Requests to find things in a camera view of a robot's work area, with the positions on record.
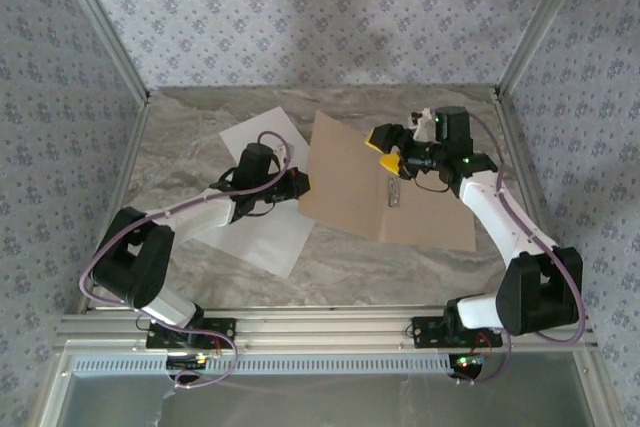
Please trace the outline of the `grey metal panel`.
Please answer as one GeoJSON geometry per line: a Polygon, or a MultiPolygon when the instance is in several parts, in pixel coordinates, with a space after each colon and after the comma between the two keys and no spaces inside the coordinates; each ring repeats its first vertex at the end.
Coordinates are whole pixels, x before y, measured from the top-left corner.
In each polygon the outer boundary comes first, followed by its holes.
{"type": "Polygon", "coordinates": [[[168,374],[61,365],[33,427],[627,427],[591,351],[495,355],[491,380],[445,374],[232,376],[179,389],[168,374]]]}

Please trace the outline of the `aluminium mounting rail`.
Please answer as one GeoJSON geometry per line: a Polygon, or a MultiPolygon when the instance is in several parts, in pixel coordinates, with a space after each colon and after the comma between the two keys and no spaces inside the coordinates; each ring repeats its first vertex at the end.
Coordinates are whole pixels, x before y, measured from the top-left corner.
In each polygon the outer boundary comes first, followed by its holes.
{"type": "MultiPolygon", "coordinates": [[[[234,338],[239,352],[258,354],[413,353],[408,337],[414,317],[442,314],[440,307],[247,307],[215,309],[207,317],[234,318],[234,338]]],[[[65,315],[58,339],[71,342],[106,342],[126,352],[145,346],[139,313],[96,308],[84,314],[65,315]]]]}

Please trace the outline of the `brown cardboard folder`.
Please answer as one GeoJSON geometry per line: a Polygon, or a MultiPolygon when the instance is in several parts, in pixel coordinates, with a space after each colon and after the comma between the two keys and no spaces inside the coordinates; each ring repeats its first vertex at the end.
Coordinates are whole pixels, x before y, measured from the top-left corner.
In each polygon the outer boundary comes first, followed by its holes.
{"type": "Polygon", "coordinates": [[[318,111],[306,174],[310,190],[298,211],[362,237],[408,246],[476,250],[473,213],[444,190],[435,172],[402,180],[399,208],[387,205],[388,177],[365,136],[318,111]]]}

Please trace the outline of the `aluminium frame post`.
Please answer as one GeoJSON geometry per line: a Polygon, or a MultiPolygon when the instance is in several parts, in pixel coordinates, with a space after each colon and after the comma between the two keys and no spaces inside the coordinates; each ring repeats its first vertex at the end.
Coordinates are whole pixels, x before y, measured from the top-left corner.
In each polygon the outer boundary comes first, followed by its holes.
{"type": "Polygon", "coordinates": [[[511,96],[515,91],[518,82],[526,72],[536,50],[565,2],[566,0],[539,1],[496,85],[497,98],[500,101],[511,96]]]}
{"type": "Polygon", "coordinates": [[[78,0],[78,2],[128,89],[139,104],[145,105],[149,92],[100,0],[78,0]]]}

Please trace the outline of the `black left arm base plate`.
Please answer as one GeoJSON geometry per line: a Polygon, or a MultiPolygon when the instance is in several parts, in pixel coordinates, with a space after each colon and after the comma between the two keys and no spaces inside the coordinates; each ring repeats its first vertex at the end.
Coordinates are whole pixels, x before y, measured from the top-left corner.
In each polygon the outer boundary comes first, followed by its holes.
{"type": "Polygon", "coordinates": [[[200,317],[185,327],[151,323],[146,337],[148,349],[222,349],[230,350],[228,341],[210,335],[210,332],[224,335],[231,341],[235,340],[236,319],[200,317]]]}

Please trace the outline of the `aluminium table side rail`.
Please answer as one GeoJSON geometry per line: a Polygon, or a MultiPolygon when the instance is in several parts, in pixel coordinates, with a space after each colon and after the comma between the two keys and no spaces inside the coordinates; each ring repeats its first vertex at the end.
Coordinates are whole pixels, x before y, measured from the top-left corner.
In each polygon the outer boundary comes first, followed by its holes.
{"type": "MultiPolygon", "coordinates": [[[[123,206],[125,196],[128,192],[128,186],[130,183],[131,175],[135,167],[138,150],[141,144],[142,136],[146,127],[147,119],[149,115],[149,99],[144,98],[137,110],[136,118],[133,123],[131,135],[124,151],[123,161],[121,163],[119,174],[115,183],[113,193],[111,195],[109,206],[105,214],[104,222],[98,234],[96,248],[101,244],[104,235],[106,234],[113,218],[118,210],[123,206]]],[[[89,306],[90,299],[83,293],[83,289],[88,292],[92,291],[92,281],[88,278],[88,268],[93,260],[94,254],[89,255],[88,263],[80,271],[80,277],[78,280],[79,297],[73,304],[72,314],[84,314],[89,306]]]]}
{"type": "MultiPolygon", "coordinates": [[[[518,181],[523,209],[544,233],[552,237],[544,206],[539,199],[541,194],[539,182],[535,174],[529,169],[531,156],[528,152],[524,134],[519,127],[517,116],[511,111],[510,101],[503,99],[498,87],[493,89],[492,98],[510,157],[511,169],[513,170],[511,176],[518,181]]],[[[589,319],[586,319],[585,330],[581,338],[575,343],[552,342],[535,333],[517,336],[512,340],[513,349],[521,351],[524,351],[526,346],[541,348],[544,344],[547,344],[550,350],[578,351],[585,349],[595,351],[598,348],[589,319]]]]}

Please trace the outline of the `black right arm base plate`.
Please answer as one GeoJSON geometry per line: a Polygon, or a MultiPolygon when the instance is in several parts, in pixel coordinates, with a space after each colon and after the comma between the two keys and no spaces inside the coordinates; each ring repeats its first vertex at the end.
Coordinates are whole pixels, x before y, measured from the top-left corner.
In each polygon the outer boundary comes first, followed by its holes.
{"type": "Polygon", "coordinates": [[[417,349],[503,346],[499,333],[490,329],[468,329],[445,317],[413,317],[410,332],[417,349]]]}

